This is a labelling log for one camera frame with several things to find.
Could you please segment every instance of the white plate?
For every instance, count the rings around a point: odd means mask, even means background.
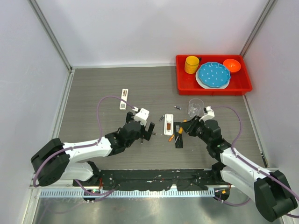
[[[195,73],[195,78],[196,78],[197,83],[198,83],[202,88],[204,88],[204,89],[225,89],[225,88],[228,87],[228,85],[229,85],[229,81],[228,81],[228,83],[226,83],[226,84],[225,84],[224,86],[222,86],[222,87],[219,87],[219,88],[212,88],[212,87],[209,87],[209,86],[207,86],[207,85],[205,85],[205,84],[202,83],[202,81],[200,80],[200,78],[198,78],[198,73],[197,73],[197,72]]]

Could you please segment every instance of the yellow cup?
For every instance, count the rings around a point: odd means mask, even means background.
[[[185,61],[185,72],[194,74],[199,66],[199,59],[195,56],[189,56]]]

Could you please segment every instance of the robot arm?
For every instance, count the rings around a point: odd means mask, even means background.
[[[47,162],[41,170],[38,181],[40,186],[48,186],[57,180],[78,179],[85,184],[93,184],[98,181],[99,169],[93,162],[78,163],[99,156],[111,156],[122,153],[125,148],[141,138],[150,140],[154,123],[150,123],[148,131],[145,130],[149,111],[135,108],[136,114],[127,113],[126,124],[116,132],[106,134],[101,140],[91,140],[78,143],[62,143],[60,139],[50,140],[32,158],[31,163],[35,172],[41,164],[52,154],[61,150],[71,148],[58,154]]]
[[[271,172],[258,166],[235,148],[233,152],[231,144],[222,138],[218,122],[211,120],[214,117],[211,107],[205,108],[204,112],[203,117],[195,116],[181,123],[181,127],[188,135],[198,136],[207,144],[209,154],[218,161],[212,166],[215,179],[236,186],[255,202],[258,211],[270,222],[297,208],[293,195],[260,172],[273,176],[290,188],[285,175],[279,170]]]

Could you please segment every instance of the screwdriver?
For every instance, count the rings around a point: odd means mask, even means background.
[[[170,139],[168,140],[169,142],[171,142],[171,140],[174,138],[174,134],[170,137]]]
[[[176,140],[174,141],[174,143],[177,142],[179,135],[182,134],[182,133],[183,133],[183,128],[181,127],[181,128],[179,129],[179,131],[178,131],[178,136],[177,136]]]

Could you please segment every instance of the orange bowl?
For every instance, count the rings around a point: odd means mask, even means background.
[[[241,64],[235,59],[226,59],[223,65],[227,67],[230,73],[236,73],[241,69]]]

